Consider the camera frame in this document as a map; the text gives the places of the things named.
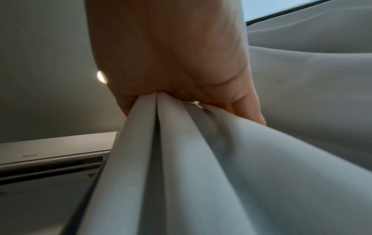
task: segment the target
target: white curtain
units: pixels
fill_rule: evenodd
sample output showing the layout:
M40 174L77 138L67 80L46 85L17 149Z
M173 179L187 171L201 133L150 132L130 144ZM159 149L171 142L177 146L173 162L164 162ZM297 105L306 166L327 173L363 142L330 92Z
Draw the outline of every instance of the white curtain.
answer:
M282 132L141 96L78 234L371 234L371 1L332 0L248 38L264 115Z

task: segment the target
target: white ceiling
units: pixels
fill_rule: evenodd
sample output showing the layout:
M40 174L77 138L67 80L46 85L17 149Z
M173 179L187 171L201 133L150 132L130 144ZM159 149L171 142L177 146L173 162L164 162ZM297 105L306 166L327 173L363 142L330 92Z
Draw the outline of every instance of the white ceiling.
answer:
M0 1L0 142L119 130L83 0Z

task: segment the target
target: skin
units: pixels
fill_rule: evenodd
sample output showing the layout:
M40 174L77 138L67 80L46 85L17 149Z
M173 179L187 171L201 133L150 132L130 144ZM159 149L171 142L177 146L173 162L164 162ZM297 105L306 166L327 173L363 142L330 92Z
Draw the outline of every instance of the skin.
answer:
M121 110L165 91L265 125L239 0L86 0L98 68Z

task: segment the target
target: air conditioner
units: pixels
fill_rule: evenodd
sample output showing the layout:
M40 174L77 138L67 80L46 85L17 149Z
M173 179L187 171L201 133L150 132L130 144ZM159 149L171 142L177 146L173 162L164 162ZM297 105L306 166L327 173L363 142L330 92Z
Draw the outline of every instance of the air conditioner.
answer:
M116 132L0 144L0 195L91 180Z

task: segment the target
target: ceiling light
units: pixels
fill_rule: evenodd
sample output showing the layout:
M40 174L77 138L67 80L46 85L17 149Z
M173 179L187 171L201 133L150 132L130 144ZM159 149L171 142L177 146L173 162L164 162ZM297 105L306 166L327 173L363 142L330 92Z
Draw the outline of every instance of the ceiling light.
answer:
M102 71L97 72L97 78L102 83L107 83L105 76L103 75Z

